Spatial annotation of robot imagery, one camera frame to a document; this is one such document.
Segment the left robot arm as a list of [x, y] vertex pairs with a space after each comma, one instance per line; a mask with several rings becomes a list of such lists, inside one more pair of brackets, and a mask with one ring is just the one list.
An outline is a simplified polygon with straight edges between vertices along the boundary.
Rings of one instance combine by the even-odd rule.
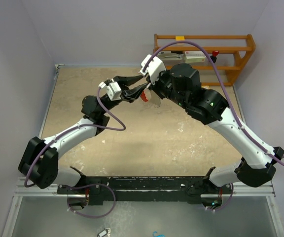
[[111, 109], [121, 102], [136, 101], [149, 83], [134, 88], [130, 86], [142, 78], [116, 76], [101, 82], [96, 95], [88, 95], [82, 100], [83, 118], [76, 124], [56, 135], [29, 140], [18, 166], [20, 173], [25, 176], [24, 186], [45, 189], [57, 184], [68, 186], [75, 194], [83, 192], [86, 176], [72, 166], [60, 168], [59, 159], [81, 142], [94, 138], [104, 130], [126, 130], [124, 122]]

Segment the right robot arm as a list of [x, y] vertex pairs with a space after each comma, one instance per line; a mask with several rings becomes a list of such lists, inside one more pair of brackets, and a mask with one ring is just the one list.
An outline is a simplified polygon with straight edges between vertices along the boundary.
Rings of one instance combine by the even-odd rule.
[[251, 137], [266, 151], [257, 147], [243, 132], [246, 125], [235, 119], [228, 101], [213, 89], [202, 88], [199, 72], [189, 64], [177, 64], [166, 70], [163, 63], [149, 65], [152, 89], [160, 98], [167, 98], [181, 106], [193, 119], [200, 121], [222, 135], [241, 155], [240, 161], [223, 167], [213, 167], [204, 180], [204, 189], [215, 193], [221, 186], [243, 182], [250, 187], [259, 187], [271, 181], [276, 173], [274, 155], [281, 159], [283, 149], [264, 143], [257, 135]]

